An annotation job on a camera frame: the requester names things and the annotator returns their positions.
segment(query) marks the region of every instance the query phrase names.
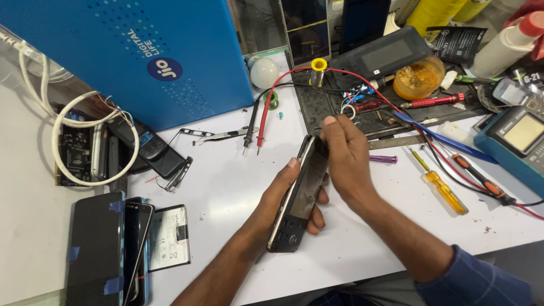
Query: blue jio box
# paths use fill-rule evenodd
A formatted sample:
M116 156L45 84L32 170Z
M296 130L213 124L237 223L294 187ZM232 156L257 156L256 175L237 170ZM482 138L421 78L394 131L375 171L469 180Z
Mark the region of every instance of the blue jio box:
M253 103L226 0L3 1L0 22L156 131Z

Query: red cloth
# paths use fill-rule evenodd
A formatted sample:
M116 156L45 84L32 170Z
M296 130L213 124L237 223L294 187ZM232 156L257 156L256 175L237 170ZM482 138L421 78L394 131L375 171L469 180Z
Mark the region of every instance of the red cloth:
M525 17L526 15L534 12L534 11L542 11L544 10L544 0L529 0L525 3L523 3L520 8L518 8L510 18L508 18L504 24L503 29L516 25L520 22L518 20L520 17ZM533 49L531 53L531 58L533 60L539 60L544 57L544 44L542 43L542 36L540 36L535 41L535 48Z

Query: hand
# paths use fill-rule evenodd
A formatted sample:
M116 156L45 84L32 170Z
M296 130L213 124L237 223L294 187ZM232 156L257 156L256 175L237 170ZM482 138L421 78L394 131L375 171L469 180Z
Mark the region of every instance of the hand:
M323 120L321 139L329 146L329 174L342 199L357 212L377 197L369 170L367 138L345 115Z
M263 193L259 204L242 226L241 229L250 233L258 243L264 244L268 240L274 226L274 219L280 208L281 200L287 189L296 180L299 171L300 163L295 157L292 157L287 165L278 172L276 178ZM323 188L319 190L317 202L322 204L329 202L329 197ZM323 227L325 227L323 214L317 205L314 205L310 219L308 220L307 230L310 234L317 235Z

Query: purple screwdriver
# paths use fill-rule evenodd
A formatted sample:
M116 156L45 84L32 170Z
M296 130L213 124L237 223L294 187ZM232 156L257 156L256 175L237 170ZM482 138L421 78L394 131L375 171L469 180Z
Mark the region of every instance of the purple screwdriver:
M381 155L371 155L371 161L382 162L382 163L397 163L397 156L381 156Z

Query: green solder spool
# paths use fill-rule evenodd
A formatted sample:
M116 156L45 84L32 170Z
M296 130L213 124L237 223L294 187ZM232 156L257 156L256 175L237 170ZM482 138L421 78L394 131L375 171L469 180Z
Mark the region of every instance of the green solder spool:
M263 95L263 102L267 102L267 96L268 96L268 90ZM269 111L273 111L277 109L277 107L280 105L280 102L277 100L277 93L275 91L272 91L272 97L270 98L270 105L268 106Z

